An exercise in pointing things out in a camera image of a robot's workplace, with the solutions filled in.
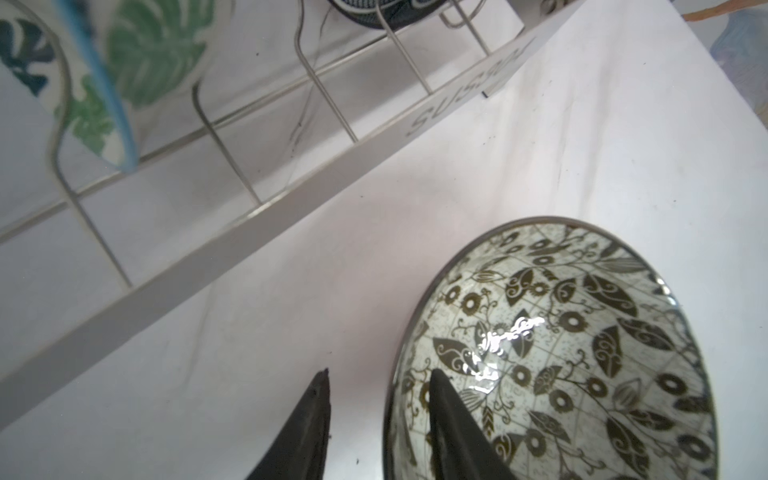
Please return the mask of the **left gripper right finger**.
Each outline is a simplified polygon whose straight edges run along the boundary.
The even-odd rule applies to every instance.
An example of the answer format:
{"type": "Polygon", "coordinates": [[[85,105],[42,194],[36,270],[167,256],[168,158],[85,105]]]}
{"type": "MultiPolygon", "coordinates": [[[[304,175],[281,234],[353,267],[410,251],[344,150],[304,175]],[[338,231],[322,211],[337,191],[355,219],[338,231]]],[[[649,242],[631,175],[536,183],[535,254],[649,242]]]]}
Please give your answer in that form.
{"type": "Polygon", "coordinates": [[[429,412],[437,479],[515,479],[440,369],[431,372],[429,412]]]}

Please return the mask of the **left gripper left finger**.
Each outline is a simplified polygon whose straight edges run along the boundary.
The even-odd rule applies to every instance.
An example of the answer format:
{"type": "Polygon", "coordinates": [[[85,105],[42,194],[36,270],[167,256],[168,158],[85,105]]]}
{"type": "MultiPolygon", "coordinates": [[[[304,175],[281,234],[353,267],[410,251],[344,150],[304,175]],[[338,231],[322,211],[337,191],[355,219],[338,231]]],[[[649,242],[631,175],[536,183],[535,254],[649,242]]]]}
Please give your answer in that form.
{"type": "Polygon", "coordinates": [[[321,480],[331,423],[327,369],[311,380],[276,439],[247,480],[321,480]]]}

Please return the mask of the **green leaf bowl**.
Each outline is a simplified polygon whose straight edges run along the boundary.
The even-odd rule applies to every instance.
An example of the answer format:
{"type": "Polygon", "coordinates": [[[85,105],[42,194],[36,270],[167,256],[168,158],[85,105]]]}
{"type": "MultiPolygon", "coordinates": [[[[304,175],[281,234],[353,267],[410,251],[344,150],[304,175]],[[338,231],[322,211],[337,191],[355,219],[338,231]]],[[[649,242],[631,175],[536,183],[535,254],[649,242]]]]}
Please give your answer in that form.
{"type": "Polygon", "coordinates": [[[65,129],[114,168],[137,168],[156,117],[202,78],[234,14],[232,1],[25,1],[1,4],[1,68],[52,116],[62,52],[72,99],[65,129]]]}

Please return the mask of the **dark blue patterned bowl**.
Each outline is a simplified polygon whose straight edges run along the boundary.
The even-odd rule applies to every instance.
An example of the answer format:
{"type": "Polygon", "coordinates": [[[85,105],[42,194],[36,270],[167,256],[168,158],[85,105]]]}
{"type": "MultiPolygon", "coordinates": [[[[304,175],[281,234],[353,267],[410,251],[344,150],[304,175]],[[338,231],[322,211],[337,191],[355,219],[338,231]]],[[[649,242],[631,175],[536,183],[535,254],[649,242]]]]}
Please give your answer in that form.
{"type": "MultiPolygon", "coordinates": [[[[329,0],[343,16],[366,28],[382,30],[374,0],[329,0]]],[[[393,30],[421,21],[436,10],[445,0],[381,0],[381,13],[393,30]]]]}

